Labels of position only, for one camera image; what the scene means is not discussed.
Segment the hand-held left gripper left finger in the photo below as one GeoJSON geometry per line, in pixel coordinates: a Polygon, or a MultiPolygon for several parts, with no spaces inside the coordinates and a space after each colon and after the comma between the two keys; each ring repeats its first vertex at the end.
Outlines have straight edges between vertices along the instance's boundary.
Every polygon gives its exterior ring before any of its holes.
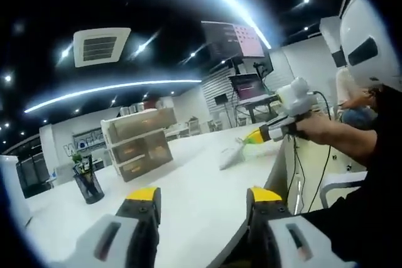
{"type": "Polygon", "coordinates": [[[161,189],[133,191],[77,240],[65,267],[153,267],[160,236],[161,189]]]}

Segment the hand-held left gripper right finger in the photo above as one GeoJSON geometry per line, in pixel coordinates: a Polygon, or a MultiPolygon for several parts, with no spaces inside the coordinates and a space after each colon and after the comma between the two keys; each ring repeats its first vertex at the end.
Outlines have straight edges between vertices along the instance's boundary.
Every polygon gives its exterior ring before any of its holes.
{"type": "Polygon", "coordinates": [[[247,190],[247,248],[251,267],[356,267],[333,253],[329,238],[301,215],[291,215],[280,195],[247,190]]]}

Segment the person's right hand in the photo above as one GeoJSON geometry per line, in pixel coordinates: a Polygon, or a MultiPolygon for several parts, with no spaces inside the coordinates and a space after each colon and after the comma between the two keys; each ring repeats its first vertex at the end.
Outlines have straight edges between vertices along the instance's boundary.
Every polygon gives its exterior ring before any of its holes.
{"type": "Polygon", "coordinates": [[[325,125],[327,118],[316,112],[296,123],[298,132],[304,133],[308,140],[317,144],[325,144],[325,125]]]}

